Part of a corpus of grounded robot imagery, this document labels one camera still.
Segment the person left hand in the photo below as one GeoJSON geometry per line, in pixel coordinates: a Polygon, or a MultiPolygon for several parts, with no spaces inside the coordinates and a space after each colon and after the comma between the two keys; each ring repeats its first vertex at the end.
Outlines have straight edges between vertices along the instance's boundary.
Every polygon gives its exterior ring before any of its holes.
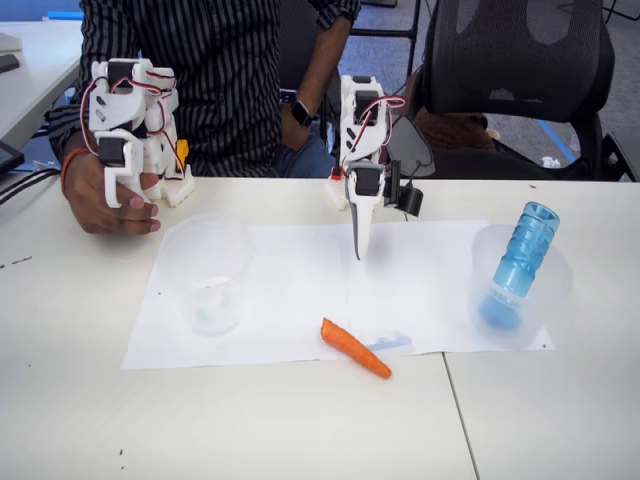
{"type": "Polygon", "coordinates": [[[282,105],[280,108],[281,114],[281,145],[287,149],[298,152],[307,143],[310,135],[311,128],[299,125],[294,119],[291,108],[288,105],[282,105]]]}

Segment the person right hand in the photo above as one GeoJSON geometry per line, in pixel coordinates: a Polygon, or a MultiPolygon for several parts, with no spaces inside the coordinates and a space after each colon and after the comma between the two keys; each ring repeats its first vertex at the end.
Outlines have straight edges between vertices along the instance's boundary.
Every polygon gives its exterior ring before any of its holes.
{"type": "Polygon", "coordinates": [[[90,234],[146,235],[161,228],[158,207],[121,184],[116,185],[119,208],[104,195],[104,167],[88,150],[77,149],[66,164],[64,196],[81,228],[90,234]]]}

